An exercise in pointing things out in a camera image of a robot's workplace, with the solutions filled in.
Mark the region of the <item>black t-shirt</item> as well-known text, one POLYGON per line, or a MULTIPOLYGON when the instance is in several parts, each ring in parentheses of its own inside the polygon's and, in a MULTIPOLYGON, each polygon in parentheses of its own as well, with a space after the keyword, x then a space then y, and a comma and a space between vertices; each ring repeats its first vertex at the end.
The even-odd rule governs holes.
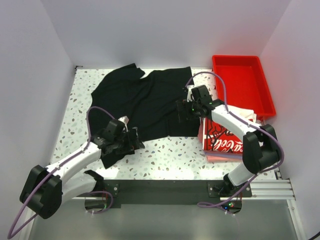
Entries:
POLYGON ((154 70, 146 75, 134 63, 108 73, 91 93, 88 115, 92 135, 107 127, 112 118, 127 116, 140 139, 197 137, 199 119, 180 123, 176 101, 187 98, 185 85, 190 67, 154 70))

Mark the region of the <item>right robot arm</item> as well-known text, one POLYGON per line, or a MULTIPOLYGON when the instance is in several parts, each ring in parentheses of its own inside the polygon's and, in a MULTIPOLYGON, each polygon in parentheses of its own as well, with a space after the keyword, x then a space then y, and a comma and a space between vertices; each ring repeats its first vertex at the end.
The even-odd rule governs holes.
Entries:
POLYGON ((205 85, 191 89, 191 100, 177 100, 176 109, 181 123, 206 118, 241 140, 242 163, 223 177, 218 187, 221 194, 235 196, 250 179, 284 160, 284 151, 270 124, 259 125, 236 115, 224 101, 213 100, 205 85))

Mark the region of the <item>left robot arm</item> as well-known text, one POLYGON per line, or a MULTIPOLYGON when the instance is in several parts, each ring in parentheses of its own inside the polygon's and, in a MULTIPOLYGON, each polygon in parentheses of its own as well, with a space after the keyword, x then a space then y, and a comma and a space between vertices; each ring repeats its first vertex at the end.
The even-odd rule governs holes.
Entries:
POLYGON ((104 190, 104 178, 86 167, 102 161, 108 169, 126 155, 145 147, 138 128, 128 128, 126 122, 125 117, 112 119, 74 153, 46 167, 33 167, 20 194, 20 202, 41 218, 48 219, 61 204, 76 196, 85 193, 99 196, 104 190))

